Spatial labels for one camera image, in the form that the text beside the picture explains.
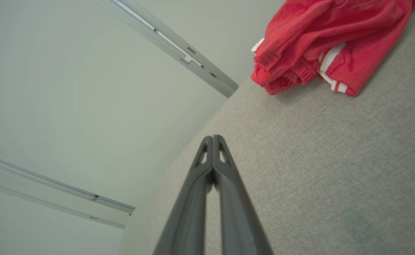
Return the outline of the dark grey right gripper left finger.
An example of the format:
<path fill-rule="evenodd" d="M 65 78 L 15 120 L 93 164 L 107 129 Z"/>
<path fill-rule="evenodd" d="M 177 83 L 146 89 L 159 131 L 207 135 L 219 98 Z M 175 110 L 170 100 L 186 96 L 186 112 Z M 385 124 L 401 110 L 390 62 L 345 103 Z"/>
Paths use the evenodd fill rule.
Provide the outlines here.
<path fill-rule="evenodd" d="M 212 171 L 213 137 L 205 137 L 187 173 L 154 255 L 203 255 L 206 193 Z"/>

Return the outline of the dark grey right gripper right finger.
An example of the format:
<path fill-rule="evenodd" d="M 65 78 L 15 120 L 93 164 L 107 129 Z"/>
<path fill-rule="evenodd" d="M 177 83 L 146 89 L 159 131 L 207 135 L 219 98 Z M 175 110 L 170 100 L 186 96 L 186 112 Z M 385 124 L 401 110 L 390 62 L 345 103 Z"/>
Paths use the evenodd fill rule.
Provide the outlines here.
<path fill-rule="evenodd" d="M 225 139 L 214 135 L 223 255 L 274 255 Z"/>

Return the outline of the grey metal bracket left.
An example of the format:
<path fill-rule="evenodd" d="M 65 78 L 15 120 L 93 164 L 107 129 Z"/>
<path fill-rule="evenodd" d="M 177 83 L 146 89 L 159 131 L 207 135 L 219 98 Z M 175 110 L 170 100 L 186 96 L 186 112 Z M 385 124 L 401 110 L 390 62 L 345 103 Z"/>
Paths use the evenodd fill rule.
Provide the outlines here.
<path fill-rule="evenodd" d="M 125 229 L 134 206 L 0 159 L 0 192 L 100 224 Z"/>

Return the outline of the red and white basketball shorts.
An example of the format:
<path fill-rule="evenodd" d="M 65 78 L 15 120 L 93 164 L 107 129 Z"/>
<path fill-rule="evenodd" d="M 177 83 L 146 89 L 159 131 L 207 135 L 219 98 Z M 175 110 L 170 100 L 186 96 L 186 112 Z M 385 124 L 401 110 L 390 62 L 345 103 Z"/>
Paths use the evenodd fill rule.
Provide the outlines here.
<path fill-rule="evenodd" d="M 319 57 L 350 36 L 346 0 L 286 0 L 254 48 L 251 79 L 269 95 L 305 85 L 318 77 Z"/>

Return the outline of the grey partition frame post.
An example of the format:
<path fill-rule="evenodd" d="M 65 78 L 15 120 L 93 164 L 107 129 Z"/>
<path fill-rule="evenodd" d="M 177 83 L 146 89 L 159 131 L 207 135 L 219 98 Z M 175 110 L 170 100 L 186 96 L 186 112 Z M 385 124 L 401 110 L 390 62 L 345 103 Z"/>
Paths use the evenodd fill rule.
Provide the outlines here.
<path fill-rule="evenodd" d="M 95 0 L 186 69 L 230 98 L 239 85 L 136 0 Z"/>

